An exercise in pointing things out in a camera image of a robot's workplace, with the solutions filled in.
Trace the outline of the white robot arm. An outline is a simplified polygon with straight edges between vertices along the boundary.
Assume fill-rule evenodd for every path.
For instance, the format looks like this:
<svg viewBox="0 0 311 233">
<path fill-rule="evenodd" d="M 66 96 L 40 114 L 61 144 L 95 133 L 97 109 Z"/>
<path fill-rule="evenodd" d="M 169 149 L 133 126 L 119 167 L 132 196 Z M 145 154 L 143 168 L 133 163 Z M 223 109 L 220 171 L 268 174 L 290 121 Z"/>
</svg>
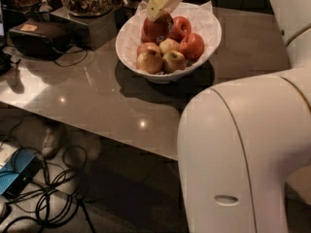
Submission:
<svg viewBox="0 0 311 233">
<path fill-rule="evenodd" d="M 213 85 L 177 137 L 190 233 L 289 233 L 287 177 L 311 161 L 311 0 L 270 0 L 290 69 Z"/>
</svg>

